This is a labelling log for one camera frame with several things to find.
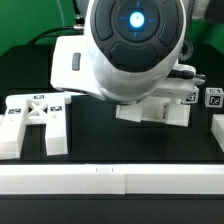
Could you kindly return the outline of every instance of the cable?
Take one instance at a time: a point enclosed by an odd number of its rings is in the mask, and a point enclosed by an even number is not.
[[[62,7],[61,7],[61,2],[60,2],[60,0],[57,0],[57,4],[58,4],[58,9],[59,9],[60,14],[61,14],[62,25],[63,25],[63,27],[65,27],[65,17],[64,17],[63,9],[62,9]]]
[[[72,2],[73,2],[74,11],[75,11],[76,24],[84,24],[85,20],[82,16],[81,12],[79,11],[79,7],[78,7],[76,0],[72,0]]]
[[[74,31],[74,28],[72,26],[65,26],[65,27],[59,27],[59,28],[47,30],[47,31],[39,34],[37,37],[33,38],[32,40],[30,40],[27,43],[27,45],[34,45],[40,38],[43,38],[44,36],[46,36],[48,34],[59,32],[59,31],[65,31],[65,30],[73,30]]]
[[[172,69],[170,74],[167,76],[167,78],[178,78],[178,79],[193,79],[193,78],[199,78],[205,80],[205,75],[202,74],[194,74],[194,72],[189,70],[175,70]]]
[[[185,38],[184,38],[184,45],[187,48],[187,53],[183,53],[183,49],[179,55],[179,60],[180,61],[186,61],[189,58],[191,58],[191,56],[193,55],[194,52],[194,47],[192,42],[190,41],[189,37],[187,36],[187,30],[190,26],[190,22],[192,20],[192,16],[194,13],[194,8],[195,8],[195,0],[189,0],[188,2],[188,10],[187,10],[187,15],[186,15],[186,20],[187,20],[187,24],[186,24],[186,34],[185,34]]]

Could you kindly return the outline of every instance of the green background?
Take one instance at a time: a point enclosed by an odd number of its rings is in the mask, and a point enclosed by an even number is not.
[[[65,24],[75,21],[72,0],[60,0]],[[15,45],[26,44],[38,34],[62,26],[57,0],[0,0],[0,55]],[[43,39],[38,43],[52,43]]]
[[[60,0],[65,24],[74,24],[72,0]],[[15,45],[26,44],[43,31],[61,27],[57,0],[0,0],[0,55]],[[194,21],[189,29],[193,43],[206,43],[224,53],[224,25]],[[43,39],[38,44],[54,43]]]

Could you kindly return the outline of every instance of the white robot head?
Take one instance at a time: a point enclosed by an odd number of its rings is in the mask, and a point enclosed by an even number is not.
[[[181,0],[90,0],[84,35],[99,91],[118,104],[146,98],[173,68],[185,30]]]

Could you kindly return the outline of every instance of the blue light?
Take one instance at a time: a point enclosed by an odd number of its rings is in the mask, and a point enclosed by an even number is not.
[[[130,24],[134,28],[140,28],[145,22],[145,17],[141,12],[133,12],[130,16]]]

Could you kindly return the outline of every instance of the small cube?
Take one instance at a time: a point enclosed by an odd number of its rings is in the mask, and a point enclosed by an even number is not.
[[[206,88],[205,92],[206,107],[222,108],[223,97],[224,93],[222,88]]]
[[[198,97],[199,97],[199,89],[197,86],[194,87],[194,94],[189,97],[188,99],[183,99],[182,104],[194,104],[198,103]]]

